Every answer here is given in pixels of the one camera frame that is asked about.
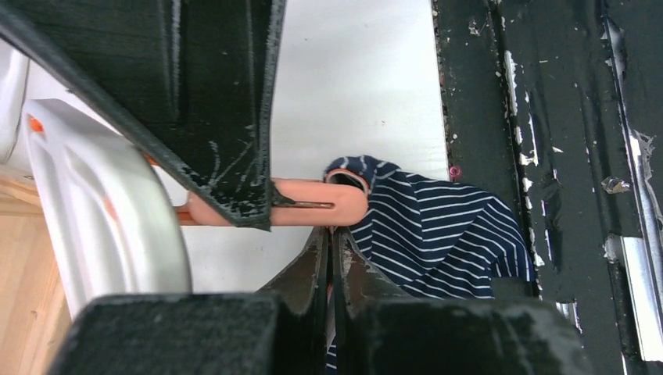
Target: black 3d-printed part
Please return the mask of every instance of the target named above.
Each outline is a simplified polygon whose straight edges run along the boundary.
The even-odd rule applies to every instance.
[[[346,373],[593,373],[575,328],[530,298],[383,300],[353,326],[357,361]]]
[[[101,298],[49,373],[272,373],[278,312],[273,295]]]
[[[0,1],[0,37],[238,226],[269,228],[284,0]]]

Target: orange clip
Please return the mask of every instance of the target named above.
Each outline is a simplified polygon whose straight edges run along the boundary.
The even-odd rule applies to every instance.
[[[357,187],[324,184],[316,180],[272,179],[274,186],[292,205],[272,207],[271,225],[276,227],[344,227],[359,223],[368,209],[365,193]],[[189,192],[185,205],[176,207],[180,225],[228,227],[231,224]]]

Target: white plastic part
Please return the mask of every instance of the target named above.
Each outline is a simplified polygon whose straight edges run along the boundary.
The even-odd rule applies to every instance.
[[[23,118],[71,316],[102,295],[191,292],[181,228],[145,157],[58,99],[28,101]]]
[[[16,143],[28,59],[0,40],[0,163],[9,160]]]

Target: wooden table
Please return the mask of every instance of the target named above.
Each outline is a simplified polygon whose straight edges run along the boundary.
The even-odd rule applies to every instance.
[[[36,188],[26,175],[0,166],[0,375],[45,373],[71,323]]]

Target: striped shirt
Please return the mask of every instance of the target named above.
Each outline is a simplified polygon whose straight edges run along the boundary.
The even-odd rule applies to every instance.
[[[368,188],[366,216],[350,227],[357,247],[410,295],[492,298],[493,277],[534,280],[518,224],[494,194],[366,155],[336,159],[325,176],[339,172]],[[335,373],[335,343],[327,361]]]

